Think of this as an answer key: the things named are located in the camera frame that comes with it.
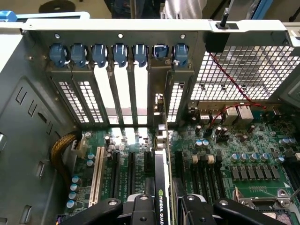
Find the yellow cable bundle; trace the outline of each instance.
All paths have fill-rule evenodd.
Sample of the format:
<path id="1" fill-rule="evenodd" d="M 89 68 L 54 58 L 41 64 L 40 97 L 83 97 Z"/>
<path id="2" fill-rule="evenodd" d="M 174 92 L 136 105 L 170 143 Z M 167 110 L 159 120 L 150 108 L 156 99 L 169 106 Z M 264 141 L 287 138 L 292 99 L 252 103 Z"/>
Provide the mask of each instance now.
<path id="1" fill-rule="evenodd" d="M 67 190 L 69 191 L 71 185 L 71 173 L 62 161 L 62 154 L 66 148 L 77 140 L 77 143 L 81 140 L 82 133 L 80 131 L 71 132 L 61 137 L 52 147 L 49 159 L 53 167 L 63 177 Z"/>

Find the motherboard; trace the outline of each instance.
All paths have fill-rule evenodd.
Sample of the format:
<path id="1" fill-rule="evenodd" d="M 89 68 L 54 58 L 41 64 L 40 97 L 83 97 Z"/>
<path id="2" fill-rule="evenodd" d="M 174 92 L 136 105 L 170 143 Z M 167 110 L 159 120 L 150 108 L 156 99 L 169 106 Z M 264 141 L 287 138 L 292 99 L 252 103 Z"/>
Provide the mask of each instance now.
<path id="1" fill-rule="evenodd" d="M 209 129 L 205 124 L 169 129 L 172 175 L 182 181 L 186 193 L 202 195 L 210 204 L 227 197 L 298 225 L 298 196 L 289 199 L 298 182 L 288 162 L 290 157 L 298 159 L 300 151 L 295 132 L 293 120 L 266 123 L 260 117 L 247 129 L 221 125 Z M 59 217 L 75 215 L 110 197 L 125 203 L 128 196 L 146 193 L 154 185 L 155 139 L 149 129 L 111 128 L 87 131 L 85 137 L 86 156 L 77 158 L 73 173 L 78 189 L 71 192 L 73 200 Z"/>

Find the blue plastic latch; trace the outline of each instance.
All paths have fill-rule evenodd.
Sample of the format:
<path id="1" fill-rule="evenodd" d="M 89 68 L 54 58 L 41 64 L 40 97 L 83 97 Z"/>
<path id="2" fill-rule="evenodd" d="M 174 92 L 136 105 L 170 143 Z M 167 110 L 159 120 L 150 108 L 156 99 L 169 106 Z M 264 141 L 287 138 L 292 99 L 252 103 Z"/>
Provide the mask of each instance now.
<path id="1" fill-rule="evenodd" d="M 0 22 L 16 22 L 17 19 L 12 11 L 0 11 Z"/>
<path id="2" fill-rule="evenodd" d="M 153 56 L 155 59 L 167 57 L 168 46 L 166 45 L 155 45 L 153 50 Z"/>
<path id="3" fill-rule="evenodd" d="M 65 48 L 61 44 L 53 44 L 50 48 L 49 57 L 57 67 L 63 67 L 66 62 Z"/>
<path id="4" fill-rule="evenodd" d="M 92 50 L 92 58 L 100 68 L 106 64 L 106 47 L 105 45 L 96 44 Z"/>
<path id="5" fill-rule="evenodd" d="M 147 63 L 147 47 L 144 45 L 136 45 L 133 47 L 135 61 L 139 63 L 139 67 L 144 67 Z"/>
<path id="6" fill-rule="evenodd" d="M 124 67 L 127 61 L 127 49 L 125 45 L 116 44 L 112 47 L 113 60 L 118 63 L 119 67 Z"/>
<path id="7" fill-rule="evenodd" d="M 185 67 L 188 63 L 188 47 L 178 44 L 174 48 L 174 60 L 178 62 L 178 67 Z"/>
<path id="8" fill-rule="evenodd" d="M 74 44 L 71 49 L 71 59 L 78 67 L 84 67 L 85 58 L 85 48 L 82 44 Z"/>

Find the red wire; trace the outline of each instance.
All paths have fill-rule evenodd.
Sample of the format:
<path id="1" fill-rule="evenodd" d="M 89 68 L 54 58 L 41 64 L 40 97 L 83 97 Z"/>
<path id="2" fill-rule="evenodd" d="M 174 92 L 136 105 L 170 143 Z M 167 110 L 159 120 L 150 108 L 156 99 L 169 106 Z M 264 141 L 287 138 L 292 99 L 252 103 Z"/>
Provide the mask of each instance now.
<path id="1" fill-rule="evenodd" d="M 236 83 L 236 81 L 222 68 L 222 66 L 220 65 L 220 63 L 218 62 L 218 60 L 216 59 L 215 56 L 213 56 L 211 53 L 209 53 L 210 56 L 214 59 L 214 62 L 216 63 L 217 67 L 227 76 L 227 78 L 235 85 L 235 87 L 239 90 L 239 92 L 241 93 L 241 95 L 248 101 L 250 102 L 250 104 L 237 104 L 237 105 L 231 105 L 231 106 L 228 106 L 228 107 L 225 107 L 221 112 L 219 112 L 215 118 L 211 121 L 210 123 L 210 126 L 209 128 L 211 127 L 211 125 L 214 123 L 214 121 L 216 120 L 216 118 L 218 116 L 220 116 L 226 109 L 229 109 L 229 108 L 232 108 L 232 107 L 237 107 L 237 106 L 250 106 L 250 105 L 254 105 L 254 106 L 257 106 L 257 107 L 261 107 L 261 108 L 264 108 L 266 109 L 267 107 L 259 104 L 259 103 L 256 103 L 254 101 L 252 101 L 244 92 L 243 90 L 239 87 L 239 85 Z"/>

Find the white pci slot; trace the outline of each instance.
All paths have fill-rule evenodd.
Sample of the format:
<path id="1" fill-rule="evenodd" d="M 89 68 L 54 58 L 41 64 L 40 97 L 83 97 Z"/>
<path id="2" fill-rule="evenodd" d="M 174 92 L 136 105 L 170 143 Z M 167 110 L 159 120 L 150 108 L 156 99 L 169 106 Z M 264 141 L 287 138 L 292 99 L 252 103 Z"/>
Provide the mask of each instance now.
<path id="1" fill-rule="evenodd" d="M 92 187 L 90 190 L 89 207 L 91 207 L 94 204 L 97 204 L 98 200 L 100 200 L 101 197 L 99 196 L 99 194 L 101 194 L 100 192 L 102 189 L 102 180 L 103 180 L 104 165 L 106 159 L 106 157 L 104 157 L 104 153 L 105 153 L 104 147 L 97 147 Z"/>

